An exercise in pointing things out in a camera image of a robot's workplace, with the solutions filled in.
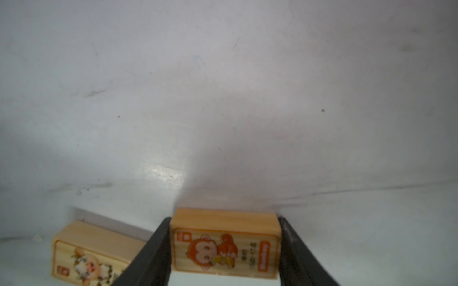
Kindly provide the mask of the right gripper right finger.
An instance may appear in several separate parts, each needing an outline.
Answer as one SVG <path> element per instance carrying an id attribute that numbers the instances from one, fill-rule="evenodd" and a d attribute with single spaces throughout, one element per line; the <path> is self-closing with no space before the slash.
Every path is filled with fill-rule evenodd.
<path id="1" fill-rule="evenodd" d="M 339 286 L 293 229 L 279 216 L 282 230 L 279 264 L 281 286 Z"/>

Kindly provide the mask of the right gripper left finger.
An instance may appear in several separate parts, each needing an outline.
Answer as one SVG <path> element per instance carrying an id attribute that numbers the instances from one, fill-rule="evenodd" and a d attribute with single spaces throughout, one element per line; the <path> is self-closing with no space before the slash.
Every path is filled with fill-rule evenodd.
<path id="1" fill-rule="evenodd" d="M 165 218 L 112 286 L 166 286 L 171 274 L 171 217 Z"/>

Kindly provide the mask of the printed wood block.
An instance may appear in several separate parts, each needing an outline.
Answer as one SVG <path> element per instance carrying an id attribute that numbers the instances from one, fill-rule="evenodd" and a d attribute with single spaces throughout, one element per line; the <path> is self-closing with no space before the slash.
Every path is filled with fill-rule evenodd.
<path id="1" fill-rule="evenodd" d="M 282 230 L 274 213 L 180 208 L 169 233 L 175 271 L 278 276 Z"/>
<path id="2" fill-rule="evenodd" d="M 77 220 L 52 240 L 51 275 L 75 286 L 110 286 L 145 244 Z"/>

